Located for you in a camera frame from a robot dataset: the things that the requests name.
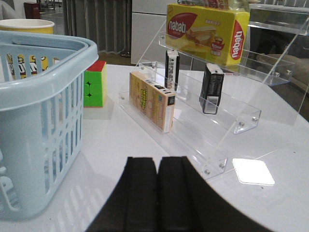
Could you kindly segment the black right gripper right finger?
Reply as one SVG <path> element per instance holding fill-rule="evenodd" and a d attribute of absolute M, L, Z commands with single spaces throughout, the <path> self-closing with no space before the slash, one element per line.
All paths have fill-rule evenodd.
<path fill-rule="evenodd" d="M 162 158 L 158 183 L 162 232 L 257 231 L 257 224 L 220 197 L 186 157 Z"/>

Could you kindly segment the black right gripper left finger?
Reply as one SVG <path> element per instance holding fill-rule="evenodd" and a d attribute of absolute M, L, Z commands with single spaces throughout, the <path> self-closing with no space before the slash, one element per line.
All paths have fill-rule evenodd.
<path fill-rule="evenodd" d="M 123 173 L 88 232 L 157 231 L 156 167 L 152 158 L 127 158 Z"/>

